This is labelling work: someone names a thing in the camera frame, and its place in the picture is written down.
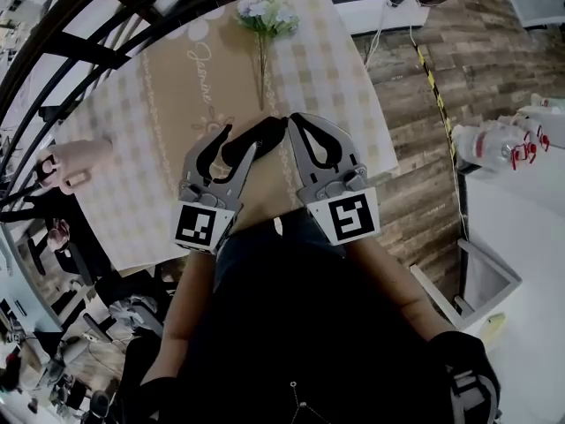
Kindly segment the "black metal railing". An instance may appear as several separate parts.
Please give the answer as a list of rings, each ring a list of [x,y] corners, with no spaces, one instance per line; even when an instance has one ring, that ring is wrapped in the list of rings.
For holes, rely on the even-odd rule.
[[[178,27],[189,22],[206,9],[214,9],[234,0],[117,0],[118,10],[107,17],[88,37],[66,32],[74,21],[94,0],[58,0],[39,24],[32,30],[27,41],[0,81],[0,127],[26,80],[30,79],[33,68],[46,55],[61,57],[63,63],[48,76],[46,84],[40,87],[38,95],[29,105],[24,116],[16,124],[11,142],[4,148],[0,159],[0,208],[32,192],[32,187],[14,187],[17,179],[33,151],[47,137],[49,130],[59,121],[65,120],[77,105],[79,97],[100,76],[108,70],[116,70],[129,59],[129,51],[138,46],[147,47]],[[348,2],[356,0],[334,0]],[[10,173],[8,163],[19,141],[22,139],[33,117],[39,114],[46,99],[79,62],[92,67],[83,79],[64,99],[53,106],[51,116],[35,136],[29,148],[21,156],[21,165]]]

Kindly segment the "white partition desk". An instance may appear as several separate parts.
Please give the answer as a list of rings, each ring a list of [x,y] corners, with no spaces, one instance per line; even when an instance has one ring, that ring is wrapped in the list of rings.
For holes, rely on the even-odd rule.
[[[455,297],[428,269],[411,273],[461,331],[480,338],[487,317],[506,314],[497,338],[480,338],[501,382],[502,424],[565,424],[565,97],[533,95],[524,107],[551,141],[534,163],[491,171],[456,159],[464,226]]]

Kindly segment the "yellow black striped floor strip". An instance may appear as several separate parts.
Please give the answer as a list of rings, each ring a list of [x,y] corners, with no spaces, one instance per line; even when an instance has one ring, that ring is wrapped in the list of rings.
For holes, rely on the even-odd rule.
[[[451,121],[450,121],[448,114],[446,112],[444,101],[441,97],[441,93],[439,91],[439,88],[437,87],[433,73],[432,73],[431,69],[429,68],[429,66],[427,64],[427,62],[426,62],[426,60],[425,60],[425,58],[424,58],[424,56],[421,52],[420,47],[416,43],[413,43],[413,47],[414,47],[414,49],[415,49],[415,51],[418,55],[418,60],[421,63],[421,65],[422,65],[422,67],[423,67],[423,69],[426,73],[426,77],[427,77],[428,83],[430,85],[430,88],[433,91],[433,95],[434,95],[434,98],[435,98],[435,101],[436,101],[436,106],[437,106],[437,108],[440,112],[441,121],[442,121],[444,130],[445,130],[445,133],[446,133],[446,138],[447,138],[447,143],[448,143],[448,151],[449,151],[451,159],[454,160],[455,157],[456,157],[456,148],[454,146],[454,142],[453,142],[453,139],[452,139],[452,124],[451,124]]]

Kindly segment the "person's right forearm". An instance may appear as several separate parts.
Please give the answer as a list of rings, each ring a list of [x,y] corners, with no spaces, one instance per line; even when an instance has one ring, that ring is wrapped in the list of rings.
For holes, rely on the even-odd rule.
[[[426,341],[455,327],[433,307],[416,277],[374,238],[345,245],[347,256],[376,282],[403,318]]]

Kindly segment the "pink soft toy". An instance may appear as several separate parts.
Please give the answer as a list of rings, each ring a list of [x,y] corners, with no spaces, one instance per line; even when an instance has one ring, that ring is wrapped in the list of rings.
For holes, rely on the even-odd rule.
[[[54,219],[48,231],[47,245],[52,252],[63,251],[70,240],[70,226],[64,219]]]

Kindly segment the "artificial flower bunch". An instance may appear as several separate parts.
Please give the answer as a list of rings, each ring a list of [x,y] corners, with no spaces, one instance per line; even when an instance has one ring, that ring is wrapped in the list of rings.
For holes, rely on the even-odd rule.
[[[294,34],[300,19],[291,5],[282,0],[239,0],[235,19],[239,25],[253,32],[256,39],[259,104],[264,110],[270,46],[274,39]]]

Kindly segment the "pale grey desk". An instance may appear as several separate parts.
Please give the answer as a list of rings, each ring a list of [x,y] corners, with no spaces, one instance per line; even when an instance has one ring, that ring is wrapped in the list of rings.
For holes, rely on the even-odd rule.
[[[60,332],[61,322],[38,287],[10,232],[0,225],[0,299],[5,299],[26,333]]]

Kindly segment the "person's left forearm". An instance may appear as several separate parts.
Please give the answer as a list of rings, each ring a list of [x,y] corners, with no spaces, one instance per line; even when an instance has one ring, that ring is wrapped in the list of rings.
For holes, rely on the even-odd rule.
[[[164,325],[162,357],[166,376],[176,376],[182,367],[193,332],[212,295],[216,256],[191,253],[171,301]]]

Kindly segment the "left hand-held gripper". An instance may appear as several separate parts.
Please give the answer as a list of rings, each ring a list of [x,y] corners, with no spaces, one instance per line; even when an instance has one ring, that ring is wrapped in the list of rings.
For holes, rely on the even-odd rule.
[[[226,124],[198,140],[185,156],[178,201],[172,208],[171,238],[182,248],[217,254],[243,207],[239,196],[257,150],[251,145],[226,178],[212,181],[210,167],[229,138]]]

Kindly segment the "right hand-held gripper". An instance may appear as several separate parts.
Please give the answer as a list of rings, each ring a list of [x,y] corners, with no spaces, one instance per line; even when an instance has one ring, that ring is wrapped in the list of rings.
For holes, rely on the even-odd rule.
[[[298,197],[332,245],[373,236],[380,229],[376,191],[366,182],[366,168],[350,135],[323,117],[295,112],[288,131],[304,187]],[[321,162],[311,136],[326,151]],[[316,176],[317,170],[331,170]]]

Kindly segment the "person's black clothing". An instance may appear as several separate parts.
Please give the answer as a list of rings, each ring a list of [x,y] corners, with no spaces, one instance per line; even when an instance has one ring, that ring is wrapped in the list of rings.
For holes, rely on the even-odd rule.
[[[482,341],[426,341],[369,274],[297,210],[224,243],[176,376],[162,337],[133,339],[122,424],[493,424]]]

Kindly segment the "yellow note pad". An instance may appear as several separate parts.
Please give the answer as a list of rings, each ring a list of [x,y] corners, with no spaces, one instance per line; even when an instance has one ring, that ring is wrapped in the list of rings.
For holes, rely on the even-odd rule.
[[[486,318],[479,332],[480,338],[487,343],[494,340],[500,334],[506,323],[506,314],[492,314]]]

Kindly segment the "pink water bottle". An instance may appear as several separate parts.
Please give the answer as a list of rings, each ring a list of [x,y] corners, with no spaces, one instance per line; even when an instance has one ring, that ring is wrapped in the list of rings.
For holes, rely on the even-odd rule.
[[[35,161],[34,177],[45,190],[58,188],[75,194],[92,181],[95,172],[113,159],[110,140],[75,140],[42,149]]]

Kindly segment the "grey clothing heap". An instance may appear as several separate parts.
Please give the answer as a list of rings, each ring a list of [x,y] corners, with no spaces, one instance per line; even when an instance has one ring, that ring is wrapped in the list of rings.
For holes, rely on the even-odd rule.
[[[163,324],[157,313],[155,299],[137,294],[117,300],[109,306],[109,314],[117,322],[132,330],[146,329],[162,337]]]

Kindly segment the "black pouch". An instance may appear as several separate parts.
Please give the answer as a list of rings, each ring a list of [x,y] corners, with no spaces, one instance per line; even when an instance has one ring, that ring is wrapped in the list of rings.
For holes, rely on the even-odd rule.
[[[253,160],[274,150],[282,141],[286,133],[288,118],[266,117],[257,125],[238,135],[222,147],[222,160],[229,167],[236,167],[244,158],[247,150],[253,144],[256,151]]]

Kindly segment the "beige checked tablecloth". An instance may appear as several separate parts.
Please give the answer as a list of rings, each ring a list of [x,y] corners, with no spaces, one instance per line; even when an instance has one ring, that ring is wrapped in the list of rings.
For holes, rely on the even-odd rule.
[[[298,30],[277,38],[267,58],[264,110],[254,33],[235,19],[237,3],[168,34],[113,72],[65,120],[56,140],[108,139],[113,159],[76,197],[118,269],[184,254],[170,235],[186,153],[204,135],[233,124],[228,141],[266,117],[324,117],[353,139],[369,176],[396,168],[393,143],[373,84],[331,0],[282,0]],[[288,135],[254,161],[235,223],[242,230],[299,208],[301,187]]]

